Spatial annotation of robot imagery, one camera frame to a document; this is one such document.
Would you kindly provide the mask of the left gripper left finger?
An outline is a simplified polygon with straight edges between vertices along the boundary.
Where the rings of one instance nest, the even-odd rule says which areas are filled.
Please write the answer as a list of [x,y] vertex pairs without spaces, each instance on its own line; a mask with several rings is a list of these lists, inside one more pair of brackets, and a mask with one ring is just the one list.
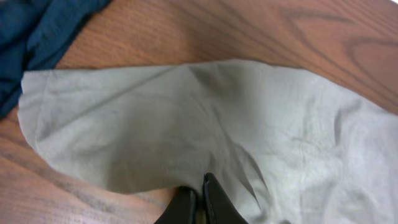
[[195,224],[197,195],[188,187],[179,187],[169,205],[154,224]]

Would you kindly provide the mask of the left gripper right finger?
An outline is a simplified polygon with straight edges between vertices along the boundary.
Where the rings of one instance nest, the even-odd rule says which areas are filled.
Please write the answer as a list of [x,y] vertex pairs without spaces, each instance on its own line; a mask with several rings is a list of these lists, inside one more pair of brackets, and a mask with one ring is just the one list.
[[212,173],[204,176],[203,199],[207,224],[248,224]]

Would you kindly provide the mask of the khaki green shorts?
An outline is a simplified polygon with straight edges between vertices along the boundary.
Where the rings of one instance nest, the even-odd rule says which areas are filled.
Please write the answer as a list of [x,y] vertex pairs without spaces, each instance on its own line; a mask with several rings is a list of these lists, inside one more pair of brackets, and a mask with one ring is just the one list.
[[22,133],[112,192],[213,173],[250,223],[396,223],[397,116],[312,72],[247,60],[27,72]]

